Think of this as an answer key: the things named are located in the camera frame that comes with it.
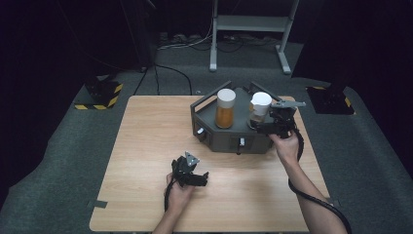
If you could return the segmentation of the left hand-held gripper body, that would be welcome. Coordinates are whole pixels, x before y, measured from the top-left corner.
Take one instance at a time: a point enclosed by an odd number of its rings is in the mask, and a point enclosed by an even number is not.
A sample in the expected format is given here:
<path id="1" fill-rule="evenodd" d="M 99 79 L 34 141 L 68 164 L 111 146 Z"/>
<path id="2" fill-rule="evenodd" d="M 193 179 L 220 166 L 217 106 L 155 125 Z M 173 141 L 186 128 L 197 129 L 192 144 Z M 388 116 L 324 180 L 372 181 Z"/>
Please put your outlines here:
<path id="1" fill-rule="evenodd" d="M 198 158 L 186 151 L 183 156 L 172 161 L 172 177 L 178 181 L 181 187 L 190 185 L 190 181 L 194 180 L 192 179 L 193 171 L 199 162 Z"/>

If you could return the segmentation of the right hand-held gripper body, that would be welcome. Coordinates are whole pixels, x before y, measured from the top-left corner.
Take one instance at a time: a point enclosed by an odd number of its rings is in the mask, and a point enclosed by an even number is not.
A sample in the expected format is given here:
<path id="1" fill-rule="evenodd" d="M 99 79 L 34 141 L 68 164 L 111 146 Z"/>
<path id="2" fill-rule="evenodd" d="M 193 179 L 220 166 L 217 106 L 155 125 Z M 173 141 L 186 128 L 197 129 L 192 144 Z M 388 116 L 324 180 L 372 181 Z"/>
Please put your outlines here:
<path id="1" fill-rule="evenodd" d="M 274 119 L 270 134 L 288 138 L 289 133 L 296 129 L 294 114 L 298 107 L 305 106 L 304 101 L 280 100 L 270 106 L 270 116 Z"/>

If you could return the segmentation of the pale jar with white lid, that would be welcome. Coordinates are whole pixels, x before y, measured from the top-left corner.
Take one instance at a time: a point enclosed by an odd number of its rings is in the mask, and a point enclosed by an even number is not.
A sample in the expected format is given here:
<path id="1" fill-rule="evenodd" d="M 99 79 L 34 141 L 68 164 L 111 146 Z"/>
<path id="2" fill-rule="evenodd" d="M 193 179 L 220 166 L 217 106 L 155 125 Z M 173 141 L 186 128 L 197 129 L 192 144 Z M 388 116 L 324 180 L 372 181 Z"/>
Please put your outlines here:
<path id="1" fill-rule="evenodd" d="M 264 92 L 257 92 L 249 103 L 249 116 L 247 123 L 254 129 L 257 123 L 263 123 L 272 104 L 272 97 Z"/>

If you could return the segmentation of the dark grey corner rack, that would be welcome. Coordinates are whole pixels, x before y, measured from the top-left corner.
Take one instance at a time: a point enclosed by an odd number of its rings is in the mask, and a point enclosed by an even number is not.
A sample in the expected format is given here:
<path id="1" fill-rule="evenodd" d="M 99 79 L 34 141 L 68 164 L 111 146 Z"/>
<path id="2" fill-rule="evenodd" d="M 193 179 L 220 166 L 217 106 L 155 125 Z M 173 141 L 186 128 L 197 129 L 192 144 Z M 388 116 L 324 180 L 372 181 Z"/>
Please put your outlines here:
<path id="1" fill-rule="evenodd" d="M 231 88 L 236 93 L 234 122 L 229 129 L 220 129 L 215 124 L 217 93 L 224 88 Z M 244 137 L 245 147 L 242 153 L 266 153 L 272 147 L 272 141 L 268 138 L 268 135 L 258 134 L 247 124 L 249 101 L 257 92 L 269 94 L 273 99 L 272 104 L 280 100 L 286 100 L 275 96 L 255 82 L 251 82 L 248 86 L 242 88 L 233 88 L 232 82 L 228 81 L 190 105 L 193 135 L 197 137 L 197 130 L 204 128 L 206 139 L 202 143 L 214 152 L 237 153 L 239 138 Z M 268 113 L 263 123 L 273 122 L 274 119 Z"/>

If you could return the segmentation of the orange jar with grey lid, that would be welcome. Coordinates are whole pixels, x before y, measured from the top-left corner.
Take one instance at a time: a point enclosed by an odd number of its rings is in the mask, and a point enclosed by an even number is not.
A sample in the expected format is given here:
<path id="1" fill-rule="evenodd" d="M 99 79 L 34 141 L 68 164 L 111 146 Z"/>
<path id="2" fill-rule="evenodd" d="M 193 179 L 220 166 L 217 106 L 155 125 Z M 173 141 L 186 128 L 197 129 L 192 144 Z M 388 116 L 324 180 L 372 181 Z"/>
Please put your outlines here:
<path id="1" fill-rule="evenodd" d="M 228 129 L 233 125 L 236 93 L 231 89 L 222 89 L 217 93 L 215 124 L 218 128 Z"/>

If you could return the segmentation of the person's left hand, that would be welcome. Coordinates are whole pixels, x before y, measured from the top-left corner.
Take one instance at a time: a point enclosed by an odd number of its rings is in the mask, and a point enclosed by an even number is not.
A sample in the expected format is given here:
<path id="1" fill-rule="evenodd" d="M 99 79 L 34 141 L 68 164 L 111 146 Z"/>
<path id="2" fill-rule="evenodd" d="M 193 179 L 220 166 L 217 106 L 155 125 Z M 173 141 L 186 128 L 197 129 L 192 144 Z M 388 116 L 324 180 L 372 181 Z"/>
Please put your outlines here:
<path id="1" fill-rule="evenodd" d="M 179 183 L 172 177 L 172 174 L 167 175 L 167 188 L 165 191 L 165 207 L 168 209 L 182 210 L 187 207 L 195 186 L 184 185 L 181 187 Z"/>

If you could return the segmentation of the person's right hand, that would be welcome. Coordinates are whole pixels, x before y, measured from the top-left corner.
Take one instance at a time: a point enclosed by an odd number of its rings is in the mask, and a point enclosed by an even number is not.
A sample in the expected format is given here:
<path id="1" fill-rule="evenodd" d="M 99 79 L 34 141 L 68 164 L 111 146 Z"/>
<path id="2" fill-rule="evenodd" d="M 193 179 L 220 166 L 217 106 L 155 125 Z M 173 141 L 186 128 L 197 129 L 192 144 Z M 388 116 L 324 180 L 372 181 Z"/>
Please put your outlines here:
<path id="1" fill-rule="evenodd" d="M 269 135 L 269 138 L 273 141 L 284 165 L 298 164 L 299 140 L 296 133 L 291 133 L 288 138 L 281 138 L 277 135 Z"/>

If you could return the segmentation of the black yellow striped base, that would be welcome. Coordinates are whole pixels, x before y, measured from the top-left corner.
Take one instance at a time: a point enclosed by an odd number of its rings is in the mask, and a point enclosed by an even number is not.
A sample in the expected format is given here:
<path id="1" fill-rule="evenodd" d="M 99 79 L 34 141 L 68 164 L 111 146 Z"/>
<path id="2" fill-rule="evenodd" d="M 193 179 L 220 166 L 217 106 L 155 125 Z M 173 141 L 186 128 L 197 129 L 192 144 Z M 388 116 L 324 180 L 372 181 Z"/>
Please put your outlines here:
<path id="1" fill-rule="evenodd" d="M 344 87 L 331 84 L 328 87 L 307 87 L 306 91 L 317 114 L 355 114 L 350 100 L 344 94 Z"/>
<path id="2" fill-rule="evenodd" d="M 123 85 L 107 78 L 89 79 L 74 98 L 74 107 L 78 110 L 105 110 L 112 108 L 118 100 Z"/>

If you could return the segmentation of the white metal stand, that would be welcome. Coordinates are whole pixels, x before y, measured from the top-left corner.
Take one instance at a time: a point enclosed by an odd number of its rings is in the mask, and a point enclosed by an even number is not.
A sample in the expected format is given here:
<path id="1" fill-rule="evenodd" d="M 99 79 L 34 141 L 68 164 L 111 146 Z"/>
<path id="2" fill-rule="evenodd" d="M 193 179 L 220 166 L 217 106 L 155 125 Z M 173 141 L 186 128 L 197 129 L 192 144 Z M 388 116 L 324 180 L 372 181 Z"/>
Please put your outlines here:
<path id="1" fill-rule="evenodd" d="M 300 0 L 293 0 L 289 14 L 286 17 L 229 16 L 218 14 L 219 0 L 212 0 L 212 36 L 209 56 L 209 70 L 217 70 L 217 32 L 218 31 L 253 31 L 278 32 L 282 34 L 281 42 L 276 46 L 281 68 L 284 74 L 290 74 L 292 69 L 285 56 L 285 46 Z"/>

